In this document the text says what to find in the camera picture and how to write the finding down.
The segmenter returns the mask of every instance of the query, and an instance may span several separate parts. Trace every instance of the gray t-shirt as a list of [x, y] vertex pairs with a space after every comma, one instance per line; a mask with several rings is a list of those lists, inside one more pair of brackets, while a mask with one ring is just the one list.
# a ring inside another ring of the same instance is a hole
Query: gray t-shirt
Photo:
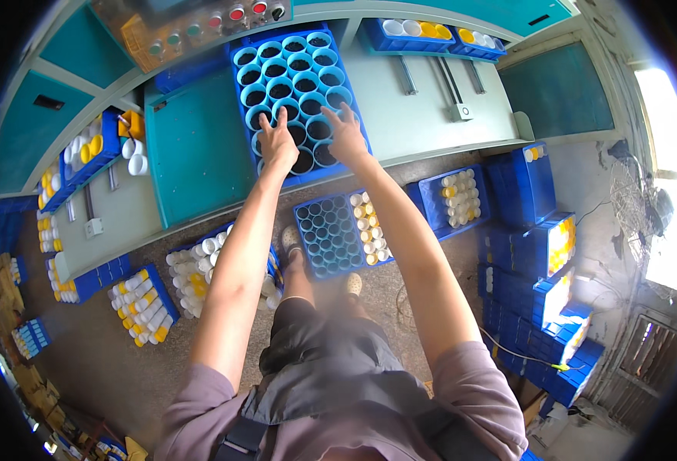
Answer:
[[[434, 372], [436, 399], [450, 403], [472, 432], [503, 461], [517, 461], [528, 447], [520, 406], [505, 376], [481, 342], [462, 342], [442, 354]], [[163, 417], [156, 461], [207, 461], [216, 440], [238, 416], [247, 394], [233, 397], [225, 376], [191, 365], [182, 389]], [[410, 419], [361, 404], [329, 420], [300, 418], [268, 432], [260, 448], [273, 461], [314, 461], [330, 448], [373, 447], [389, 461], [439, 460]]]

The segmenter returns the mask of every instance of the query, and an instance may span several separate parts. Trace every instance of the shoe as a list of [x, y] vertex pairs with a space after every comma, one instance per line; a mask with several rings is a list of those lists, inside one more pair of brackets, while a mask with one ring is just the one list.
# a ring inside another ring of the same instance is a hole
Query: shoe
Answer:
[[362, 292], [362, 278], [356, 272], [351, 272], [346, 279], [346, 291], [356, 297]]
[[288, 261], [290, 260], [290, 254], [293, 251], [297, 250], [302, 252], [300, 234], [297, 230], [297, 226], [287, 226], [282, 230], [282, 247], [288, 255]]

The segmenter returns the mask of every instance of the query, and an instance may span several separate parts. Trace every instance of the window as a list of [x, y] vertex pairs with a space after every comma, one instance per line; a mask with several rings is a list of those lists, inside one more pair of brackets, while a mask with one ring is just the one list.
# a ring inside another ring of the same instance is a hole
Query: window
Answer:
[[654, 237], [646, 279], [677, 290], [677, 94], [661, 69], [635, 72], [656, 161], [654, 185], [668, 192], [674, 216], [663, 237]]

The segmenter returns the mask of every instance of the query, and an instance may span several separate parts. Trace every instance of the red button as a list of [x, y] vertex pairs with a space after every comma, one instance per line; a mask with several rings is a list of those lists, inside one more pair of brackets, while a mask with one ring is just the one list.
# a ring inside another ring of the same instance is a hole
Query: red button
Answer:
[[240, 7], [236, 7], [233, 10], [231, 10], [231, 13], [229, 13], [229, 17], [234, 21], [238, 21], [239, 19], [244, 17], [244, 10]]

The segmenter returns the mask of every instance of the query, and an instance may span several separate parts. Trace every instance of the control panel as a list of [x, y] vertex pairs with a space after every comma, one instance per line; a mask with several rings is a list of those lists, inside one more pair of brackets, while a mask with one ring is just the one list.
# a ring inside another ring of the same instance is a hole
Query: control panel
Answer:
[[91, 0], [144, 72], [206, 43], [293, 17], [291, 0]]

